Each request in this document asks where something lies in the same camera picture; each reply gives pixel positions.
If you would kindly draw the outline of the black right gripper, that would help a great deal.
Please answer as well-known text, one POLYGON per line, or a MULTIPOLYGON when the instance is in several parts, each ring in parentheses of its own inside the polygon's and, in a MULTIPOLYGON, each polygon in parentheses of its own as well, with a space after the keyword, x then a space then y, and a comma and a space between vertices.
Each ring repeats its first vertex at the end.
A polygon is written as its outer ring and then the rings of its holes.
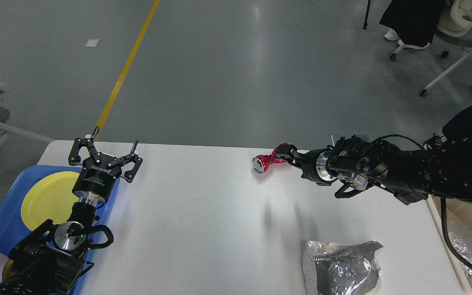
POLYGON ((327 161, 331 154, 330 149, 310 150, 300 153, 294 145, 279 145, 278 159, 282 159, 290 166, 302 170, 302 179, 306 179, 318 186, 330 186, 337 177, 327 170, 327 161))

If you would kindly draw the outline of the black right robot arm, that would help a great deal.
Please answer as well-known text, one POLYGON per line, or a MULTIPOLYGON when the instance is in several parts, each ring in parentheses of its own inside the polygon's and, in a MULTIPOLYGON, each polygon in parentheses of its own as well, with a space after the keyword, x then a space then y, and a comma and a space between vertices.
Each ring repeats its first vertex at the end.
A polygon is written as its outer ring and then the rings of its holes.
POLYGON ((302 179, 319 186, 340 181, 335 198, 351 198, 371 188, 390 192, 403 204, 441 198, 441 228, 451 253, 472 270, 448 240, 446 200, 472 203, 472 132, 448 138, 430 149, 404 151, 386 136, 367 142, 342 137, 326 149, 300 153, 296 146, 277 146, 274 157, 302 171, 302 179))

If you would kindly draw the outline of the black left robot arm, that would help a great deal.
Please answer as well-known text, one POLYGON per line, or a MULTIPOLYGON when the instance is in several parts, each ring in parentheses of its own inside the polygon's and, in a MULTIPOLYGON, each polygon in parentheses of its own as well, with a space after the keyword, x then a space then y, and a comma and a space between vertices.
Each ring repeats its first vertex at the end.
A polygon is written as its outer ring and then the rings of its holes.
POLYGON ((101 224, 98 210, 112 195, 119 179, 133 182, 143 163, 136 150, 116 157, 94 145, 95 127, 85 138, 75 138, 68 155, 71 166, 81 166, 71 193, 77 199, 65 222, 47 218, 2 257, 0 295, 68 295, 94 263, 88 252, 112 245, 110 228, 101 224))

